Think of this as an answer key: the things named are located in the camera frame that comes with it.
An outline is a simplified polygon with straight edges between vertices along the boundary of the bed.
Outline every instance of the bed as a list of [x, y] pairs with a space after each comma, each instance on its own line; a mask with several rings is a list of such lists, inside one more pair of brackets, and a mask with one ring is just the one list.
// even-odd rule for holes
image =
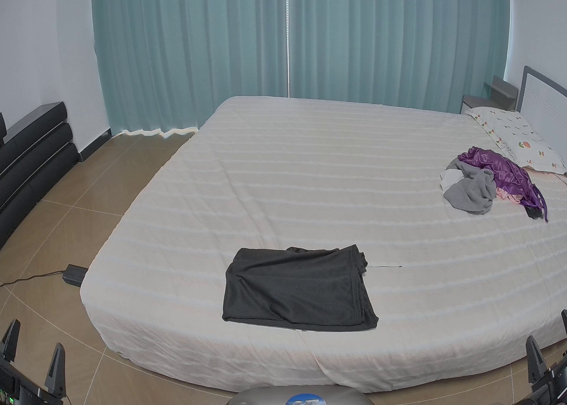
[[[470, 146], [471, 117], [294, 98], [225, 101], [137, 196], [81, 297], [111, 350], [230, 391], [330, 384], [363, 392], [476, 374], [565, 337], [567, 186], [530, 172], [549, 223], [496, 199], [444, 200], [439, 174]], [[224, 322], [224, 273], [241, 247], [357, 244], [375, 330]], [[383, 268], [380, 266], [398, 266]]]

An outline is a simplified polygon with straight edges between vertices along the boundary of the nightstand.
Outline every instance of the nightstand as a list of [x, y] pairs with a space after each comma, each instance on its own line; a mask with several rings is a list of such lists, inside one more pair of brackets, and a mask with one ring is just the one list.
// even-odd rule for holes
[[496, 107], [504, 111], [514, 111], [516, 109], [518, 89], [512, 84], [503, 81], [498, 76], [494, 76], [491, 84], [484, 83], [484, 85], [488, 89], [489, 98], [464, 95], [461, 114], [474, 107]]

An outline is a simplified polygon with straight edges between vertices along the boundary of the pink garment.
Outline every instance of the pink garment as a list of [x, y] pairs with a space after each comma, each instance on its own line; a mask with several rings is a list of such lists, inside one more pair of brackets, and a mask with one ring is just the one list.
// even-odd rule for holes
[[522, 196], [519, 194], [508, 194], [507, 191], [504, 191], [502, 188], [496, 188], [496, 195], [500, 197], [502, 200], [509, 200], [511, 203], [520, 204], [520, 200]]

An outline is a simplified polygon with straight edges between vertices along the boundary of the pillow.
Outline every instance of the pillow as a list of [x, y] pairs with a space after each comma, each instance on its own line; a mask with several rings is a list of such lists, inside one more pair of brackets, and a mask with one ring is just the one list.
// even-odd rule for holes
[[567, 172], [561, 157], [519, 112], [474, 107], [465, 113], [474, 118], [494, 139], [502, 150], [502, 155], [518, 166], [556, 174]]

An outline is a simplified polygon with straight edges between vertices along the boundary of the wall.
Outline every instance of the wall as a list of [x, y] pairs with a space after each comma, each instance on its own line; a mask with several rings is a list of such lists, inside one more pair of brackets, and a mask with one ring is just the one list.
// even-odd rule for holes
[[567, 87], [567, 0], [511, 0], [505, 79], [520, 89], [525, 65]]
[[108, 127], [91, 0], [0, 0], [0, 111], [9, 127], [65, 101], [79, 151]]

